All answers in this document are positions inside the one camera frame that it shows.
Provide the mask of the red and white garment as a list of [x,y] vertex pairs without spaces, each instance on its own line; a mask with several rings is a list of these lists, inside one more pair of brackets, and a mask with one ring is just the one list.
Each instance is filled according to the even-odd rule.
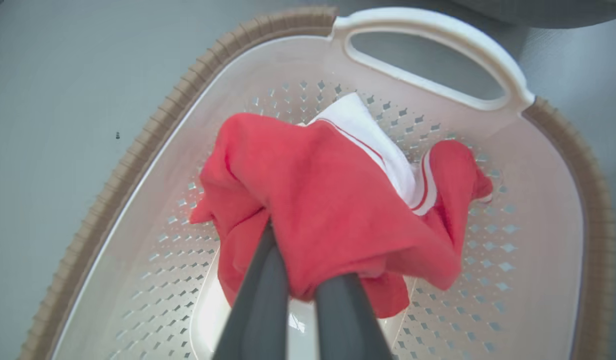
[[380,319],[408,307],[405,277],[453,285],[470,205],[493,195],[456,140],[408,162],[356,93],[308,124],[231,116],[199,180],[190,223],[212,222],[219,235],[218,280],[230,305],[271,224],[292,297],[312,301],[324,281],[357,274]]

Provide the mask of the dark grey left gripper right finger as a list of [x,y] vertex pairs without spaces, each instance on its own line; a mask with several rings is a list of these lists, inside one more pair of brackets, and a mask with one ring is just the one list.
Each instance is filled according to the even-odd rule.
[[324,281],[315,305],[321,360],[393,360],[357,274]]

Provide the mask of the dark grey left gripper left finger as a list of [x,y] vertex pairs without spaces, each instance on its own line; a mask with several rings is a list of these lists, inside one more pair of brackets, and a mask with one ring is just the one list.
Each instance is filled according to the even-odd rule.
[[286,360],[289,281],[266,224],[212,360]]

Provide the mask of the grey fabric sofa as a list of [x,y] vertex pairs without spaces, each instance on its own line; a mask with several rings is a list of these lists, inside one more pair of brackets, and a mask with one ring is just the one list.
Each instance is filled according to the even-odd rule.
[[571,29],[616,19],[616,0],[451,0],[489,18],[524,27]]

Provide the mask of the white perforated laundry basket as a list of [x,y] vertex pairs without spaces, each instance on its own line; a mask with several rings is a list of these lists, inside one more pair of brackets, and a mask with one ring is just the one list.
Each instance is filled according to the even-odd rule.
[[66,249],[17,360],[211,360],[230,308],[219,237],[191,225],[222,123],[301,123],[357,92],[410,162],[463,142],[492,178],[449,291],[408,278],[381,321],[397,360],[606,360],[615,217],[586,141],[509,53],[430,10],[300,7],[227,32],[123,155]]

